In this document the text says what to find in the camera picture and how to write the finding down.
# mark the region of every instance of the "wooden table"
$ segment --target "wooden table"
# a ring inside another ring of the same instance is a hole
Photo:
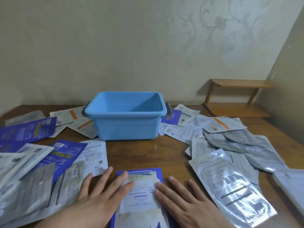
[[[22,105],[3,115],[0,118],[0,126],[4,125],[5,119],[23,115],[34,110],[42,110],[48,116],[51,111],[73,107],[77,107],[77,105]],[[194,110],[201,110],[201,114],[210,116],[202,105],[191,105],[188,107]],[[241,120],[253,134],[268,137],[276,151],[290,168],[304,169],[304,148],[302,145],[261,118],[243,118]],[[75,142],[88,140],[88,138],[81,134],[66,128],[56,138],[43,139],[36,142],[36,144],[51,145],[58,139]],[[184,153],[187,147],[187,144],[167,135],[158,135],[153,140],[107,141],[108,164],[114,168],[108,184],[115,179],[115,172],[118,170],[160,167],[166,185],[170,186],[168,177],[172,175],[182,184],[185,184],[185,181],[188,179],[195,180],[206,193],[196,174],[188,164],[190,157]],[[98,179],[99,177],[93,178],[91,189]],[[276,185],[272,175],[260,171],[259,182],[263,195],[272,204],[278,215],[258,227],[304,227],[302,215],[297,211],[281,188]],[[27,227],[33,227],[34,224],[36,223],[30,224]]]

